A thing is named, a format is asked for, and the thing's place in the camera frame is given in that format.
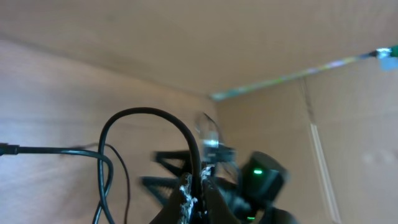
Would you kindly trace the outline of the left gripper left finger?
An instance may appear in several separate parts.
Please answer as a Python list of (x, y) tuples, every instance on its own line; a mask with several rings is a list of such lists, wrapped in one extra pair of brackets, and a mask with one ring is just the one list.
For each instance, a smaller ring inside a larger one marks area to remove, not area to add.
[(189, 224), (195, 198), (191, 195), (192, 175), (184, 174), (173, 189), (166, 206), (150, 224)]

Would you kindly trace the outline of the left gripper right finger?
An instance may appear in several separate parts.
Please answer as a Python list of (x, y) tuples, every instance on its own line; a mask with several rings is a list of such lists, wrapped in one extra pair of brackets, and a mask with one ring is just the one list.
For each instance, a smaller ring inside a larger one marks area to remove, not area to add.
[(200, 176), (203, 191), (203, 223), (240, 224), (239, 220), (229, 210), (214, 178), (211, 176), (211, 172), (212, 167), (205, 167), (202, 169)]

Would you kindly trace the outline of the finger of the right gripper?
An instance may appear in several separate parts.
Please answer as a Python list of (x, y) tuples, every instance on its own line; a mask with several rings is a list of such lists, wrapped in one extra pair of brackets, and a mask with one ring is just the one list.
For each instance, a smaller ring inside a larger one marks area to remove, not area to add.
[(192, 172), (190, 151), (155, 151), (153, 159), (175, 176)]
[(179, 183), (179, 179), (143, 176), (140, 177), (140, 182), (161, 205), (167, 205), (170, 195)]

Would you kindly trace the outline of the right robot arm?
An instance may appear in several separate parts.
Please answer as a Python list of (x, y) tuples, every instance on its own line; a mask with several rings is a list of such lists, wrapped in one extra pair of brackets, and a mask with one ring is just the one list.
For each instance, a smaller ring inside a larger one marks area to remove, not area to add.
[(153, 223), (293, 224), (297, 219), (274, 206), (289, 173), (263, 152), (251, 154), (232, 183), (215, 175), (216, 166), (203, 164), (204, 193), (191, 192), (192, 165), (188, 151), (156, 152), (154, 160), (174, 177), (143, 176), (140, 182), (162, 205)]

